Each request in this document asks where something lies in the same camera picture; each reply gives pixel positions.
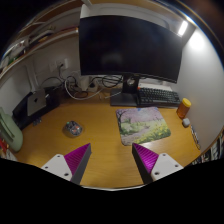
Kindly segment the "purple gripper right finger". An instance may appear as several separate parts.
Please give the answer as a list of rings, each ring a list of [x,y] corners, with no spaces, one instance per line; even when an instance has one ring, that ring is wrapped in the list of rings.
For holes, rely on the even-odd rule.
[[[132,154],[144,184],[182,169],[182,166],[167,153],[157,154],[136,143],[132,144]]]

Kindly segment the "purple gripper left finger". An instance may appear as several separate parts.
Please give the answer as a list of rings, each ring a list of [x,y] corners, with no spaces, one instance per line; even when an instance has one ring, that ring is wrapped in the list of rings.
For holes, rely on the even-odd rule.
[[[91,144],[83,145],[66,155],[56,154],[42,169],[79,185],[91,155]]]

